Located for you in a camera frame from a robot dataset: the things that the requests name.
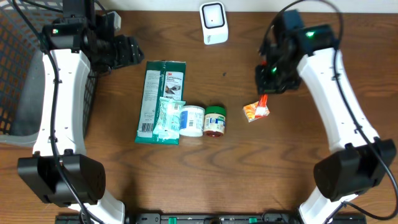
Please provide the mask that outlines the green 3M gloves package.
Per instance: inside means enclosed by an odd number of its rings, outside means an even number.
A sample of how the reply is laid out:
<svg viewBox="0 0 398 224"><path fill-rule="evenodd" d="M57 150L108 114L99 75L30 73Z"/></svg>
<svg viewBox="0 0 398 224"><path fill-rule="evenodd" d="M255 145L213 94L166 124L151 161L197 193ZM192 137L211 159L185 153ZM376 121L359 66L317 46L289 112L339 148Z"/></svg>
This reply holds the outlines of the green 3M gloves package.
<svg viewBox="0 0 398 224"><path fill-rule="evenodd" d="M136 143L178 144L178 139L163 140L153 133L159 117L160 97L183 101L185 62L148 61Z"/></svg>

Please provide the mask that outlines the red snack sachet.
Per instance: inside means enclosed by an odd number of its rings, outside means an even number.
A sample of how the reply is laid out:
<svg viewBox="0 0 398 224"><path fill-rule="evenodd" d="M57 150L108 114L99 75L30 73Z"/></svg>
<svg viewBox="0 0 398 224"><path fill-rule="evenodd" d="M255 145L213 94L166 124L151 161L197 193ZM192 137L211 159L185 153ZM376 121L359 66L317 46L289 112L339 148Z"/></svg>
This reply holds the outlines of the red snack sachet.
<svg viewBox="0 0 398 224"><path fill-rule="evenodd" d="M269 114L269 110L267 108L267 95L261 95L256 107L255 118L262 118Z"/></svg>

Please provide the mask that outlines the orange Kleenex tissue pack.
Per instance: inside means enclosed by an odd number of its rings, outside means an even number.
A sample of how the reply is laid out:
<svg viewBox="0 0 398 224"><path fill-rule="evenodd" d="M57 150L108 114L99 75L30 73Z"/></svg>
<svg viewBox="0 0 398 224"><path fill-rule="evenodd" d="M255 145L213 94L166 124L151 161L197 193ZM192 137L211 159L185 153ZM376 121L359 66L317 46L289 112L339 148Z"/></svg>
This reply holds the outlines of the orange Kleenex tissue pack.
<svg viewBox="0 0 398 224"><path fill-rule="evenodd" d="M243 107L243 112L248 122L266 117L270 114L267 106L259 106L259 102L251 103Z"/></svg>

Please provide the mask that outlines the mint green wipes pack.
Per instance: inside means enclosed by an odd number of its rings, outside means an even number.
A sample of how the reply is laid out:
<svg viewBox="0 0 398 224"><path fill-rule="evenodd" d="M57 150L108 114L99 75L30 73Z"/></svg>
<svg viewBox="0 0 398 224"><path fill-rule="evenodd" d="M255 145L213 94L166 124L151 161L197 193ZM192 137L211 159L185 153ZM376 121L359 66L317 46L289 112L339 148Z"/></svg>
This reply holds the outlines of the mint green wipes pack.
<svg viewBox="0 0 398 224"><path fill-rule="evenodd" d="M186 102L166 97L160 97L159 100L159 117L153 133L163 140L178 139L180 136L180 113Z"/></svg>

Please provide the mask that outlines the white cylindrical container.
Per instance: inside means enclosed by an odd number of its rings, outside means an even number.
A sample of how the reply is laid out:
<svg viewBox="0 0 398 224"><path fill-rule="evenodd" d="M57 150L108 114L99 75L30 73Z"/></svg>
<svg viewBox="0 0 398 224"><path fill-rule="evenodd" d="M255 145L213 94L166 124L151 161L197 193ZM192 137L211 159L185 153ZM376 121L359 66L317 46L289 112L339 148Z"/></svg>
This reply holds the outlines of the white cylindrical container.
<svg viewBox="0 0 398 224"><path fill-rule="evenodd" d="M205 109L199 106L183 106L180 113L180 135L202 137Z"/></svg>

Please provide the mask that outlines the green-lid seasoning jar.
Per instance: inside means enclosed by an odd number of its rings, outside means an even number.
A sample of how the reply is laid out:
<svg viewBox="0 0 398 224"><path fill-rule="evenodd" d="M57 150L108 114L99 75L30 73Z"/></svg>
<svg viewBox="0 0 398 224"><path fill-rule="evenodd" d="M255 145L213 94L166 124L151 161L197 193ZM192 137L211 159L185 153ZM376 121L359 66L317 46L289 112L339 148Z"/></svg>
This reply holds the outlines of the green-lid seasoning jar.
<svg viewBox="0 0 398 224"><path fill-rule="evenodd" d="M209 106L205 109L203 132L210 137L222 137L226 126L226 110L220 106Z"/></svg>

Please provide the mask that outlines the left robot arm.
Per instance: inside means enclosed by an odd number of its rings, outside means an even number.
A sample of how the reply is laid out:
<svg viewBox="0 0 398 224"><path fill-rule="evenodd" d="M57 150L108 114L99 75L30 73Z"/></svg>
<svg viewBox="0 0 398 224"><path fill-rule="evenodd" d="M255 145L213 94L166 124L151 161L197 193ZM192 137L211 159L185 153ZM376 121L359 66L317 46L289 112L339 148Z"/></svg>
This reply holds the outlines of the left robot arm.
<svg viewBox="0 0 398 224"><path fill-rule="evenodd" d="M43 203L78 211L81 223L131 223L125 204L106 190L102 163L86 154L83 117L86 83L137 65L144 53L119 34L116 12L97 14L98 1L64 1L62 16L36 32L43 52L42 118L30 157L20 158L20 178Z"/></svg>

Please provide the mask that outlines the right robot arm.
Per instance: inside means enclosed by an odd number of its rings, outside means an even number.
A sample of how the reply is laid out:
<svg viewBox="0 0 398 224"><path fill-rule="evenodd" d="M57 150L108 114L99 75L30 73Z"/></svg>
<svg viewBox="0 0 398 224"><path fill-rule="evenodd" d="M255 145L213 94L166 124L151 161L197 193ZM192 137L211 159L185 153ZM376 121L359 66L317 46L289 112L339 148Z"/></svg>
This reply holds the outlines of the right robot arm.
<svg viewBox="0 0 398 224"><path fill-rule="evenodd" d="M382 140L364 115L349 83L340 51L341 35L329 25L307 27L296 10L282 10L267 28L256 67L257 91L282 94L306 84L321 116L330 155L313 169L316 187L291 223L336 223L353 200L392 179L397 149Z"/></svg>

